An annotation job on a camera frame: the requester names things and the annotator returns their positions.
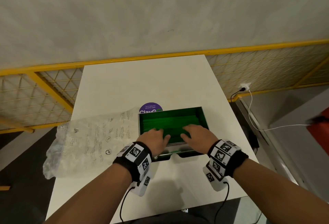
white table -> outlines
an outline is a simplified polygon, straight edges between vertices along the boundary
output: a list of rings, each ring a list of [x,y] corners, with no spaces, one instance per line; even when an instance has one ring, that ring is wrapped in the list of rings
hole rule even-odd
[[[158,103],[163,110],[202,106],[209,129],[257,161],[204,55],[86,66],[72,120],[148,102]],[[122,218],[127,221],[223,201],[226,189],[215,192],[202,172],[208,160],[207,155],[172,155],[168,161],[152,163],[154,176],[145,195],[128,194]],[[56,179],[47,218],[95,176]],[[234,179],[228,177],[228,181],[228,199],[247,195]],[[116,222],[120,222],[119,209],[111,223]]]

green tray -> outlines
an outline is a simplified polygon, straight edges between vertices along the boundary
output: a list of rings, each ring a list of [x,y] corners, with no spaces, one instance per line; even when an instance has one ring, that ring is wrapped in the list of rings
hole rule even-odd
[[[181,133],[190,137],[189,133],[182,129],[184,126],[196,124],[209,129],[202,107],[157,111],[138,116],[140,135],[153,128],[163,129],[163,136],[171,135],[169,145],[184,142],[180,137]]]

hand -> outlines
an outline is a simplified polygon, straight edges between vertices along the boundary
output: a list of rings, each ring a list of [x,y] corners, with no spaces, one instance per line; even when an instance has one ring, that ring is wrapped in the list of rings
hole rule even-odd
[[[191,138],[185,134],[181,134],[181,138],[199,153],[207,154],[210,147],[218,140],[210,130],[200,125],[190,124],[183,129],[191,135]]]
[[[146,146],[151,150],[152,156],[157,156],[163,152],[170,139],[170,135],[166,135],[164,138],[162,138],[162,136],[163,129],[156,130],[154,128],[144,132],[137,138],[136,141],[146,144]]]

white wall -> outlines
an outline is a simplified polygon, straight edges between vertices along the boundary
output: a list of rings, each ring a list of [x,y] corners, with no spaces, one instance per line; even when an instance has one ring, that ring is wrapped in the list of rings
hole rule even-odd
[[[0,69],[323,39],[328,0],[0,0]]]

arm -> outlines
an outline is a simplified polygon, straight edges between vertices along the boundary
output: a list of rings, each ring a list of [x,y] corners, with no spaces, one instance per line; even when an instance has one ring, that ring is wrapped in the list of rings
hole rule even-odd
[[[191,138],[181,137],[196,151],[207,154],[218,138],[209,130],[184,127]],[[233,177],[264,215],[273,223],[326,223],[329,204],[283,176],[247,159],[236,168]]]
[[[150,130],[137,141],[145,143],[152,155],[159,155],[170,136],[162,138],[163,130]],[[130,172],[119,164],[112,164],[103,173],[80,189],[52,214],[45,224],[109,224],[122,197],[132,182]]]

